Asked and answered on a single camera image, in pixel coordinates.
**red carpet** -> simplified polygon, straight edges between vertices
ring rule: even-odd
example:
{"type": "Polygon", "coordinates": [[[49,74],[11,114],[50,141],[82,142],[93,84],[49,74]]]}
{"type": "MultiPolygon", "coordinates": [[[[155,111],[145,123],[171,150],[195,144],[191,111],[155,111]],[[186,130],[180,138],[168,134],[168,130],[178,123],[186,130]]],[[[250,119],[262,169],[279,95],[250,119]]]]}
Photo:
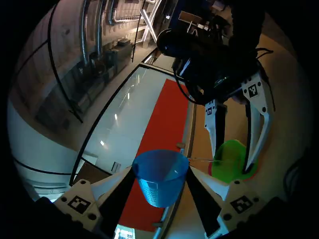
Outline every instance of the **red carpet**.
{"type": "MultiPolygon", "coordinates": [[[[183,138],[187,107],[188,101],[178,89],[176,82],[167,79],[136,156],[154,149],[170,149],[179,152],[176,144],[183,138]]],[[[147,203],[135,180],[118,223],[138,230],[155,231],[156,227],[152,226],[152,223],[160,222],[163,211],[164,208],[156,208],[147,203]]]]}

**wall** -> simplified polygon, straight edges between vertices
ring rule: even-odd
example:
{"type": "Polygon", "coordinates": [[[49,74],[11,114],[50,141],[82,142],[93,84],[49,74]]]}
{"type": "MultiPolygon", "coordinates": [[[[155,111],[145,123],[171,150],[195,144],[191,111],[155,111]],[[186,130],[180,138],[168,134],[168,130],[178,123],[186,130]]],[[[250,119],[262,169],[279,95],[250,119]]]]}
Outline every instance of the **wall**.
{"type": "MultiPolygon", "coordinates": [[[[8,102],[8,135],[13,156],[27,166],[51,171],[71,173],[77,152],[44,137],[30,127],[8,102]]],[[[65,183],[70,176],[51,175],[34,172],[17,166],[20,174],[33,181],[44,183],[65,183]]]]}

